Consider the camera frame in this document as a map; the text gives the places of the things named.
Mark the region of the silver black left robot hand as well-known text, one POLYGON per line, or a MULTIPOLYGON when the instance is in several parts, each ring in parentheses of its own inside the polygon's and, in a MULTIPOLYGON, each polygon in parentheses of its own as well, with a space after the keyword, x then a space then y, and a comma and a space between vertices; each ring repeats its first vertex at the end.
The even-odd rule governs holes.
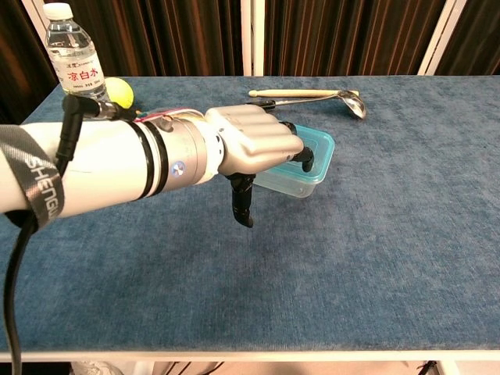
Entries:
POLYGON ((250 206, 257 173, 286 162, 301 163, 306 173, 313 167, 313 151, 297 135, 295 125, 260 106, 214 107, 206 111, 205 120, 222 138, 224 156, 218 172, 230 181, 232 212, 245 227, 253 227, 250 206))

